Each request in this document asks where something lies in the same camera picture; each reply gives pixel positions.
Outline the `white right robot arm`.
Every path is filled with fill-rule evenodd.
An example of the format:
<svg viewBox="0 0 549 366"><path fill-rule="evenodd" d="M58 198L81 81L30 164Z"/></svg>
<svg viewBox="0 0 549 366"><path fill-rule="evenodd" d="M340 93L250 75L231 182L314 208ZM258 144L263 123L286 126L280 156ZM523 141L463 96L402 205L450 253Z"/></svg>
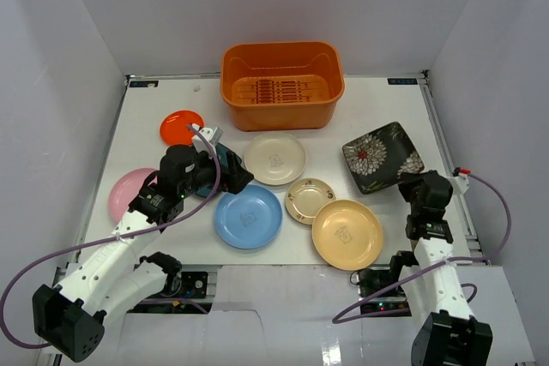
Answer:
<svg viewBox="0 0 549 366"><path fill-rule="evenodd" d="M452 184L436 171L404 172L398 189L410 205L405 232L412 250L393 256L387 284L406 296L419 327L411 364L486 365L492 329L476 319L451 260L454 238L444 215Z"/></svg>

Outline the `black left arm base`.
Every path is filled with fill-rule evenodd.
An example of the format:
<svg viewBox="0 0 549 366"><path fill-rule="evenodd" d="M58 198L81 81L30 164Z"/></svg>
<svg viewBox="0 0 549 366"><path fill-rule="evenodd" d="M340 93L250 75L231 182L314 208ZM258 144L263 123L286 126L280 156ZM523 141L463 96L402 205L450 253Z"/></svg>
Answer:
<svg viewBox="0 0 549 366"><path fill-rule="evenodd" d="M206 315L212 307L208 302L208 272L182 272L178 292L172 296L157 293L128 313L160 315Z"/></svg>

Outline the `black floral square plate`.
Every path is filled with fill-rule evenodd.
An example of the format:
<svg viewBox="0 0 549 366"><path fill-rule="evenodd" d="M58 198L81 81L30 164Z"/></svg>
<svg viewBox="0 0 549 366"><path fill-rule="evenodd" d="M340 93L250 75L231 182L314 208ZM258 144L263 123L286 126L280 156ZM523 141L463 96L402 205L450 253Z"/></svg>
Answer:
<svg viewBox="0 0 549 366"><path fill-rule="evenodd" d="M398 122L345 143L342 153L363 195L398 184L404 173L417 174L425 169L415 145Z"/></svg>

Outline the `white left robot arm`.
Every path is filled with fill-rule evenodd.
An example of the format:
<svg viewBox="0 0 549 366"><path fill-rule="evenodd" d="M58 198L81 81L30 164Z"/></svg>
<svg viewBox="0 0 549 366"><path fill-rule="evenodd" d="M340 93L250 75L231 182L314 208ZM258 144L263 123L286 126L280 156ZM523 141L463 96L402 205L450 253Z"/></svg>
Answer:
<svg viewBox="0 0 549 366"><path fill-rule="evenodd" d="M34 331L73 362L87 359L108 321L156 293L170 297L179 291L181 263L142 251L183 212L184 200L203 189L238 194L253 178L233 151L222 165L207 149L169 147L117 223L112 241L55 286L42 285L33 294Z"/></svg>

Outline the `teal square plate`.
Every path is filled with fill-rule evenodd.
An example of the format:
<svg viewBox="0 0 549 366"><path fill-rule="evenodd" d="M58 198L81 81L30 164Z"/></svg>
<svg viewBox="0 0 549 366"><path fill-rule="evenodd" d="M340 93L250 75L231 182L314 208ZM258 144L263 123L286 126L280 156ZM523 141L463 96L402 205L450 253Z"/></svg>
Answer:
<svg viewBox="0 0 549 366"><path fill-rule="evenodd" d="M223 145L222 143L218 143L216 146L216 152L220 161L221 169L224 171L228 168L228 160L227 160L227 154L232 153L234 155L234 158L238 165L242 165L242 159L231 149ZM196 196L199 196L200 198L206 198L209 193L211 192L211 189L213 188L213 184L211 183L209 186L202 187L196 192Z"/></svg>

